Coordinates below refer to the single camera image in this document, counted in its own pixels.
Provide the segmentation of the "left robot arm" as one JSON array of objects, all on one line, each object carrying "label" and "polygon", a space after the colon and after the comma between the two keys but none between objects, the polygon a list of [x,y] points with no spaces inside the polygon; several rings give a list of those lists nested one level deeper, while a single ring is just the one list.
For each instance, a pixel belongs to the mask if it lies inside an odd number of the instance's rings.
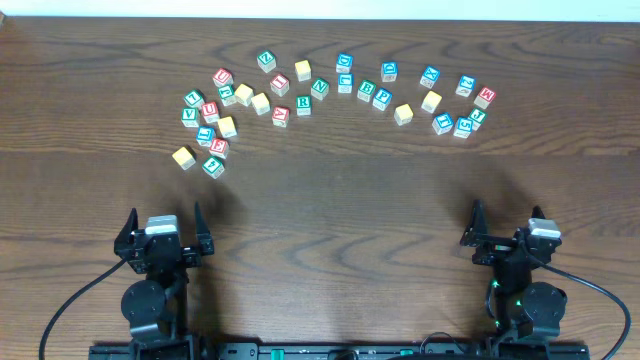
[{"label": "left robot arm", "polygon": [[207,359],[210,346],[187,329],[187,270],[214,253],[211,232],[200,207],[194,206],[197,243],[183,246],[177,217],[150,218],[144,229],[132,210],[114,241],[114,253],[145,278],[131,285],[121,299],[132,340],[128,357],[144,359]]}]

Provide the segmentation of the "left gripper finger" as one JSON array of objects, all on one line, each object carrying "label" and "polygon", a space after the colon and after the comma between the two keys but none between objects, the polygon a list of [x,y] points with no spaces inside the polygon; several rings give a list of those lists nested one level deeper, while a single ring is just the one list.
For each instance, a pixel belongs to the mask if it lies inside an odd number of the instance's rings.
[{"label": "left gripper finger", "polygon": [[212,245],[211,232],[202,216],[202,212],[198,202],[194,204],[194,213],[195,213],[196,238],[199,244],[201,246],[211,246]]},{"label": "left gripper finger", "polygon": [[115,239],[116,245],[129,245],[134,242],[135,232],[138,230],[137,210],[132,208],[129,216]]}]

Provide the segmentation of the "green N block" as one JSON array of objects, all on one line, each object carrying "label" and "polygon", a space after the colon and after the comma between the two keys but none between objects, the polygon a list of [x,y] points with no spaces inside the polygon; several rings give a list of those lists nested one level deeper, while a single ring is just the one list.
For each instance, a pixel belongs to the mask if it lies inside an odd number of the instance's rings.
[{"label": "green N block", "polygon": [[329,93],[330,84],[323,78],[316,78],[311,85],[311,95],[322,101]]}]

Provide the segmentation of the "red E block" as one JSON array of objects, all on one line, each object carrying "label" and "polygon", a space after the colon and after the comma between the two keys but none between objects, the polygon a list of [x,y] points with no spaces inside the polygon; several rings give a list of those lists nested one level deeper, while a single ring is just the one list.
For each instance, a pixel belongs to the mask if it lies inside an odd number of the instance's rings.
[{"label": "red E block", "polygon": [[214,138],[209,147],[209,153],[217,158],[226,159],[229,153],[229,143],[225,139]]}]

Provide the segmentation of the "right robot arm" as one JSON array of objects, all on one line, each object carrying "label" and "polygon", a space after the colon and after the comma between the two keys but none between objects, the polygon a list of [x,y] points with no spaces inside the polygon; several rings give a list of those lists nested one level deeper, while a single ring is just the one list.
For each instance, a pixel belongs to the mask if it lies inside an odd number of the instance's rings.
[{"label": "right robot arm", "polygon": [[548,264],[562,244],[556,223],[536,206],[527,225],[512,236],[492,235],[484,204],[476,200],[460,244],[475,249],[474,264],[493,271],[485,308],[497,322],[497,333],[486,341],[489,356],[548,359],[549,342],[560,334],[567,295],[549,283],[533,281],[532,271]]}]

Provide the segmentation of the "green R block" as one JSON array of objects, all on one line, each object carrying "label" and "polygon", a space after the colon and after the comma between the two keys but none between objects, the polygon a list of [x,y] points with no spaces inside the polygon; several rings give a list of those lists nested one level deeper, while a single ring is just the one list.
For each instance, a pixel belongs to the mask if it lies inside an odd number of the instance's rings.
[{"label": "green R block", "polygon": [[310,95],[296,97],[296,113],[298,116],[309,116],[312,114],[312,101]]}]

